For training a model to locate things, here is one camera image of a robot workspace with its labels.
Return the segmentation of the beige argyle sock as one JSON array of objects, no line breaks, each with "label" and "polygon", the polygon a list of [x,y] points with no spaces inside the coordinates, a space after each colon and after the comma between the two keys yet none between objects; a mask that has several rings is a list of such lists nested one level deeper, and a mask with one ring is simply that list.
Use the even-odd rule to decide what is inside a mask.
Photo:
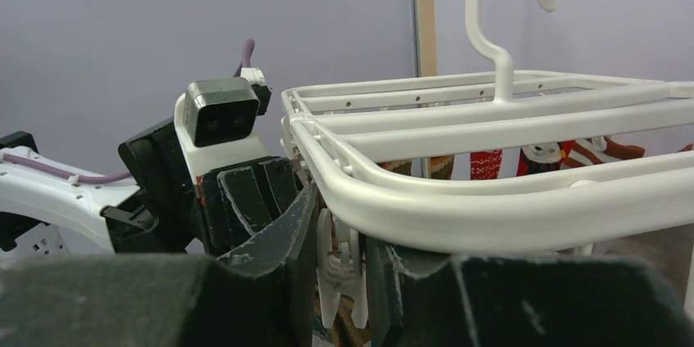
[{"label": "beige argyle sock", "polygon": [[392,160],[380,162],[377,165],[395,174],[412,175],[412,160]]}]

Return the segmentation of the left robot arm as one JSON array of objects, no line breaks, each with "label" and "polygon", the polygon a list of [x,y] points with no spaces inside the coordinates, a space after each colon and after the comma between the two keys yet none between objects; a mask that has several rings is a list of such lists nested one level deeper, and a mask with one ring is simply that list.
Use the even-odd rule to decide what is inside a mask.
[{"label": "left robot arm", "polygon": [[68,255],[66,230],[108,254],[183,253],[198,240],[222,255],[279,218],[301,189],[287,159],[263,156],[206,175],[198,198],[171,119],[118,152],[127,173],[107,177],[43,157],[30,133],[2,138],[2,269]]}]

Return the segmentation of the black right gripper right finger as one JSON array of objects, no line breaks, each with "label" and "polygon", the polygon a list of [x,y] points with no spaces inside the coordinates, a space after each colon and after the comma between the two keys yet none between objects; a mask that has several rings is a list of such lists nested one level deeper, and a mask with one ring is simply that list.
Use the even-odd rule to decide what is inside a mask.
[{"label": "black right gripper right finger", "polygon": [[368,237],[375,346],[690,346],[667,281],[620,257],[446,255]]}]

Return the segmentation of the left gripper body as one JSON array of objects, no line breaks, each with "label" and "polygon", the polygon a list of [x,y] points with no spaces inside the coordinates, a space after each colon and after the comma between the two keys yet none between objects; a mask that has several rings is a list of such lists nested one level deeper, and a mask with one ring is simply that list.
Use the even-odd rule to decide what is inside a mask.
[{"label": "left gripper body", "polygon": [[198,239],[205,253],[225,254],[278,219],[302,188],[290,161],[270,155],[194,183],[171,119],[122,142],[118,153],[138,189],[101,211],[117,253],[182,253]]}]

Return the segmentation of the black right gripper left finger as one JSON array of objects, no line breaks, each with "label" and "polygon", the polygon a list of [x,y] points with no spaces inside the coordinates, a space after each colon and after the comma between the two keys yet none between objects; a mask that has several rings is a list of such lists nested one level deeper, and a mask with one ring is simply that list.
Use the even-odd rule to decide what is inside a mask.
[{"label": "black right gripper left finger", "polygon": [[1,276],[4,346],[309,346],[317,189],[218,258],[26,260]]}]

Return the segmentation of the green striped sock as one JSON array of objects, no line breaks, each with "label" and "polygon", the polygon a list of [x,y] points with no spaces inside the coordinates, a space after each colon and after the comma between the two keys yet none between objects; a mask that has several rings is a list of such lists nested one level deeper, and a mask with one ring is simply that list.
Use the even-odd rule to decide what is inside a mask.
[{"label": "green striped sock", "polygon": [[430,178],[450,180],[453,176],[454,155],[432,156],[429,159]]}]

